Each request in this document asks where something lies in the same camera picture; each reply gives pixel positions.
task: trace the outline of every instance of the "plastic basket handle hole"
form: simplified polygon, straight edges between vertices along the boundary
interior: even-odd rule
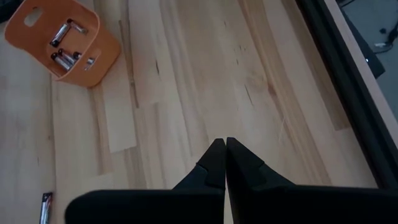
[[[43,14],[43,10],[41,7],[33,7],[32,12],[30,12],[24,20],[25,25],[32,27]]]

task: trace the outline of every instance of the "dark edge of table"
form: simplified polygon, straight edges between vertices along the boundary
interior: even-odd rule
[[[324,1],[296,0],[382,189],[398,189],[398,150]]]

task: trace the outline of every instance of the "wooden table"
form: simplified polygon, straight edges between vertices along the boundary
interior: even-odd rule
[[[294,1],[82,2],[124,49],[94,88],[0,39],[3,223],[36,222],[47,191],[63,223],[90,190],[171,189],[227,136],[297,184],[376,187]]]

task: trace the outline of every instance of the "floor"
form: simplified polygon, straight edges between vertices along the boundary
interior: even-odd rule
[[[397,0],[355,0],[344,7],[343,10],[371,47],[375,43],[386,41],[387,34],[381,34],[380,29],[385,28],[388,33],[398,21]],[[398,64],[396,63],[398,48],[394,46],[390,51],[378,54],[377,57],[386,69],[386,72],[377,79],[377,82],[392,112],[398,119],[396,88],[398,83]]]
[[[0,25],[3,223],[36,222],[47,191],[63,223],[90,190],[171,189],[227,136],[297,184],[376,187],[293,1],[82,2],[124,49],[94,88],[53,82]]]

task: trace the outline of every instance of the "orange plastic basket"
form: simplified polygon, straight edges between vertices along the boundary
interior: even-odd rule
[[[42,13],[29,27],[24,21],[35,9]],[[68,19],[88,32],[84,35],[71,28],[55,48],[49,43]],[[11,45],[25,50],[43,64],[56,76],[56,81],[85,87],[98,84],[120,54],[119,42],[101,25],[98,15],[74,0],[25,0],[10,18],[5,37]],[[80,59],[69,71],[50,57],[61,48],[81,52]],[[95,58],[95,62],[88,68],[89,58]]]

